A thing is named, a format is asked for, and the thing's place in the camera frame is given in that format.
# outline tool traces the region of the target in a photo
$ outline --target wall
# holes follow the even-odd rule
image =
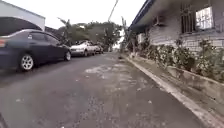
[[[180,33],[180,20],[178,6],[172,10],[164,11],[165,26],[153,26],[149,30],[150,43],[159,44],[173,44],[174,40],[178,39]]]
[[[16,7],[9,3],[6,3],[2,0],[0,0],[0,17],[19,18],[19,19],[29,21],[33,24],[36,24],[42,30],[44,30],[44,28],[45,28],[45,18],[44,17],[42,17],[38,14],[32,13],[30,11],[27,11],[25,9]]]
[[[214,28],[195,32],[191,34],[181,34],[181,20],[180,20],[180,4],[172,5],[166,11],[165,27],[154,26],[149,31],[150,43],[152,44],[171,44],[179,37],[182,37],[184,45],[190,48],[191,51],[199,51],[198,42],[202,39],[212,40],[211,43],[217,47],[224,46],[224,1],[223,0],[210,0]],[[206,7],[208,0],[192,0],[191,5],[193,9],[198,11]]]

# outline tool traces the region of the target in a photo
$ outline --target palm tree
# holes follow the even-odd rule
[[[64,25],[65,25],[65,29],[64,31],[61,33],[61,36],[64,38],[63,39],[63,43],[67,44],[69,46],[72,45],[71,43],[71,29],[72,29],[72,25],[70,24],[70,20],[68,19],[68,21],[65,21],[62,18],[58,18]]]

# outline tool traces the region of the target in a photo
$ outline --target building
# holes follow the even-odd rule
[[[45,17],[0,0],[0,36],[21,29],[45,29]]]
[[[207,39],[223,47],[223,7],[224,0],[146,0],[130,28],[155,45],[174,45],[182,39],[184,46],[197,52],[199,42]]]

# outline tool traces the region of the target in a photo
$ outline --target curb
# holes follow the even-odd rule
[[[140,66],[136,62],[132,61],[128,57],[123,56],[128,62],[133,64],[136,68],[146,74],[148,77],[153,79],[161,88],[163,88],[167,93],[170,93],[179,102],[181,102],[186,108],[188,108],[193,114],[198,117],[202,123],[208,128],[224,128],[223,122],[212,116],[208,111],[198,106],[193,100],[183,95],[175,87],[166,83],[153,73],[149,72],[144,67]]]

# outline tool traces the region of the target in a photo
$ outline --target window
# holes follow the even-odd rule
[[[195,11],[192,11],[191,5],[181,5],[181,31],[182,33],[196,31]]]
[[[196,12],[196,22],[199,29],[213,27],[212,7],[204,8]]]
[[[48,40],[49,42],[51,42],[53,45],[60,44],[60,42],[59,42],[57,39],[55,39],[54,37],[52,37],[52,36],[50,36],[50,35],[47,35],[47,40]]]
[[[42,33],[33,32],[31,33],[32,39],[37,41],[46,41],[45,35]]]

